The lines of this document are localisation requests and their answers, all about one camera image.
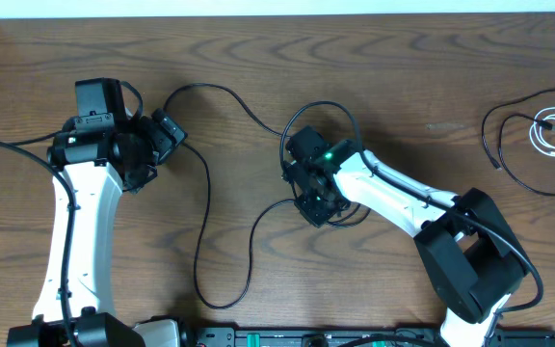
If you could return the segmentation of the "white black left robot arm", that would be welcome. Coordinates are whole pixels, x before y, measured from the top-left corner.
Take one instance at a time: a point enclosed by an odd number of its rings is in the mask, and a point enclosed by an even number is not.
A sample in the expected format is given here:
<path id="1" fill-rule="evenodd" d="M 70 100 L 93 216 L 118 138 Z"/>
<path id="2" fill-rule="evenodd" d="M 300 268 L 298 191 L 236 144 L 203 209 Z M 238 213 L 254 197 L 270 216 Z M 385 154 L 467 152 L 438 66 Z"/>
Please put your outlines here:
<path id="1" fill-rule="evenodd" d="M 111 284 L 119 199 L 136 194 L 186 139 L 162 109 L 130 112 L 126 81 L 75 84 L 78 114 L 52 135 L 44 167 L 53 174 L 55 218 L 47 271 L 32 321 L 11 328 L 10 346 L 180 346 L 174 318 L 129 326 L 116 317 Z"/>

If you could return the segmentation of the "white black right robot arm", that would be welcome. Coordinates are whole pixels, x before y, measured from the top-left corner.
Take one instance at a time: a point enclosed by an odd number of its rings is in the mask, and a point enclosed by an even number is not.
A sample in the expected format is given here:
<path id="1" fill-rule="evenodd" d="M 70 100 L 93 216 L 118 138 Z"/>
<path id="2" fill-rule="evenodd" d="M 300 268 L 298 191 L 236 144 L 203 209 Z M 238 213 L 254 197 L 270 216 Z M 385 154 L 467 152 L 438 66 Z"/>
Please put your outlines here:
<path id="1" fill-rule="evenodd" d="M 531 262 L 498 207 L 472 188 L 442 191 L 399 173 L 353 140 L 335 145 L 307 126 L 281 140 L 283 177 L 301 192 L 295 204 L 321 227 L 361 204 L 412 238 L 437 296 L 447 307 L 446 346 L 487 346 Z"/>

